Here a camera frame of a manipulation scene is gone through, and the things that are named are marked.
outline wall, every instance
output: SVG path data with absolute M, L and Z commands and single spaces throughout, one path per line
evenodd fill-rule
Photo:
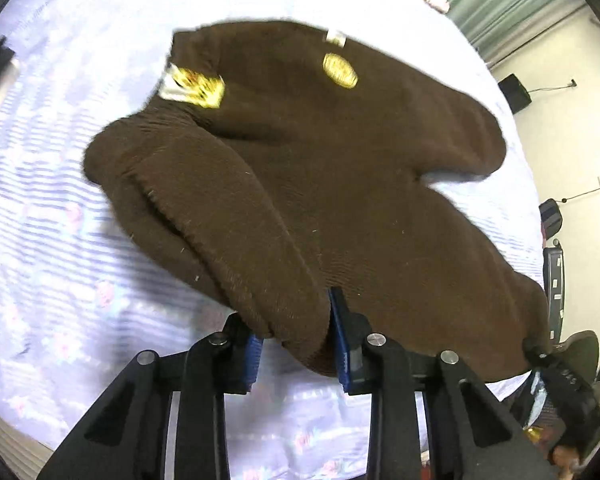
M 497 80 L 515 73 L 534 92 L 515 115 L 540 200 L 570 197 L 598 187 L 600 175 L 600 26 L 585 8 L 533 40 L 492 70 Z M 565 311 L 562 339 L 595 330 L 600 340 L 600 193 L 561 208 L 557 235 L 564 248 Z

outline white bedsheet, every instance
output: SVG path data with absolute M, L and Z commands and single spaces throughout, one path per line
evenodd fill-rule
M 542 281 L 538 196 L 510 110 L 422 0 L 11 0 L 0 33 L 23 68 L 0 110 L 0 416 L 51 447 L 136 352 L 183 351 L 228 314 L 139 252 L 81 163 L 94 134 L 142 106 L 174 28 L 241 18 L 337 28 L 482 102 L 507 141 L 502 168 L 431 185 Z M 503 399 L 525 377 L 490 387 Z M 369 409 L 267 342 L 254 392 L 227 402 L 232 478 L 363 473 Z

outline knit sweater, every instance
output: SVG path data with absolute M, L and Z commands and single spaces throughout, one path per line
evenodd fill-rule
M 88 147 L 134 242 L 298 360 L 333 371 L 327 288 L 406 349 L 485 381 L 548 343 L 541 287 L 420 177 L 488 175 L 496 119 L 364 44 L 294 22 L 176 32 L 160 89 Z

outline silver screw head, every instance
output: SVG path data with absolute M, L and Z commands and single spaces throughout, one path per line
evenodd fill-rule
M 213 332 L 208 339 L 213 346 L 222 346 L 229 341 L 229 338 L 224 332 Z
M 445 350 L 440 354 L 440 359 L 448 365 L 454 365 L 460 358 L 453 350 Z
M 136 360 L 138 361 L 138 364 L 148 365 L 155 361 L 155 354 L 153 352 L 149 352 L 148 350 L 145 350 L 144 352 L 140 352 L 138 354 L 138 357 L 136 358 Z
M 373 333 L 366 336 L 366 342 L 368 342 L 372 346 L 382 346 L 386 343 L 386 338 L 379 333 Z

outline embroidered badge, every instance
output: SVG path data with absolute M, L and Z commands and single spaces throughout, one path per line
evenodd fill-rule
M 338 54 L 325 54 L 322 68 L 336 84 L 344 88 L 353 88 L 358 82 L 358 75 L 349 61 Z
M 171 63 L 162 76 L 158 95 L 169 101 L 219 108 L 224 95 L 224 81 L 221 77 L 207 77 Z

